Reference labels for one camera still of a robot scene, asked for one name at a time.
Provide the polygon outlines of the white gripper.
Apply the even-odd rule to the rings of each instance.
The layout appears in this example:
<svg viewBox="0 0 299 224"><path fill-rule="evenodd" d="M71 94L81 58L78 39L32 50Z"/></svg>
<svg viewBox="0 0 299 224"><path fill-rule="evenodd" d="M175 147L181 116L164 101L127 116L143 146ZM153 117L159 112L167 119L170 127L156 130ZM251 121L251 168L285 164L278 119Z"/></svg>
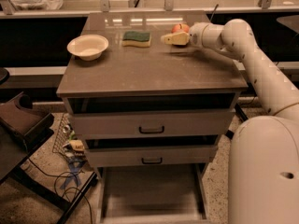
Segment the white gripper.
<svg viewBox="0 0 299 224"><path fill-rule="evenodd" d="M161 36L166 45L185 46L189 43L197 48L220 49L223 45L221 32L223 26L210 22L197 22L186 32L176 32Z"/></svg>

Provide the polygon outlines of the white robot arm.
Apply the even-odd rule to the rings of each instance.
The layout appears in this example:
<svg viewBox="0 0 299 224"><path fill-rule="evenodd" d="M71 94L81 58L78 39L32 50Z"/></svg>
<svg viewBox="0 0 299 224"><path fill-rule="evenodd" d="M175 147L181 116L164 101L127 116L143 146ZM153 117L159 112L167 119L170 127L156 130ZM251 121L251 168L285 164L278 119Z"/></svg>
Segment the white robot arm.
<svg viewBox="0 0 299 224"><path fill-rule="evenodd" d="M264 116L236 130L228 164L228 224L299 224L299 90L257 45L249 24L197 22L163 35L240 61Z"/></svg>

